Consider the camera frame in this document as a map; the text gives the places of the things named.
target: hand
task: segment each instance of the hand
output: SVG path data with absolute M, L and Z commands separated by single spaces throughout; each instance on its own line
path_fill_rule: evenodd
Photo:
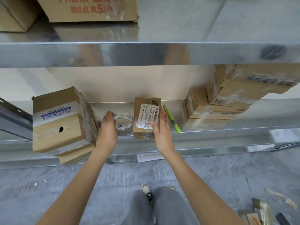
M 150 125 L 153 128 L 156 147 L 160 153 L 165 157 L 165 155 L 175 151 L 172 141 L 172 132 L 168 123 L 168 115 L 165 113 L 165 109 L 161 109 L 160 112 L 160 128 L 158 128 L 157 124 L 152 120 L 150 121 Z
M 117 144 L 117 139 L 118 132 L 115 126 L 113 113 L 111 111 L 107 111 L 99 130 L 98 138 L 96 141 L 96 149 L 105 150 L 110 155 Z

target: green utility knife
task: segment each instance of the green utility knife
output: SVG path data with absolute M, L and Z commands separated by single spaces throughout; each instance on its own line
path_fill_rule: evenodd
M 165 112 L 168 114 L 168 117 L 169 117 L 171 123 L 173 124 L 174 128 L 176 129 L 176 132 L 181 133 L 181 130 L 178 127 L 178 125 L 177 125 L 176 121 L 174 120 L 174 118 L 173 118 L 171 112 L 169 111 L 169 109 L 166 107 L 166 105 L 164 105 L 163 108 L 165 109 Z

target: left hand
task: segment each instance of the left hand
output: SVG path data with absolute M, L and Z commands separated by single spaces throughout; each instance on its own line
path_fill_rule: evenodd
M 117 144 L 117 139 L 118 132 L 117 127 L 115 126 L 113 113 L 111 111 L 107 111 L 99 130 L 96 141 L 96 150 L 105 150 L 110 155 Z

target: gray tiled floor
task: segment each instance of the gray tiled floor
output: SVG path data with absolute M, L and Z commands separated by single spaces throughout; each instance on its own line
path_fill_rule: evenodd
M 282 212 L 291 224 L 300 220 L 299 210 L 273 200 L 264 191 L 276 190 L 300 205 L 299 148 L 190 157 L 185 161 L 235 211 L 251 209 L 251 198 L 256 197 L 267 200 L 273 212 Z M 0 224 L 34 224 L 79 169 L 76 165 L 1 170 Z M 80 224 L 119 224 L 129 210 L 132 193 L 143 182 L 149 182 L 152 189 L 175 185 L 185 198 L 165 160 L 105 165 Z

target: white paper on floor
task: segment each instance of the white paper on floor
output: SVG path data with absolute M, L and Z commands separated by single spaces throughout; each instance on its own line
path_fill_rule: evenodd
M 159 152 L 137 154 L 137 162 L 146 162 L 151 160 L 163 160 L 164 157 Z

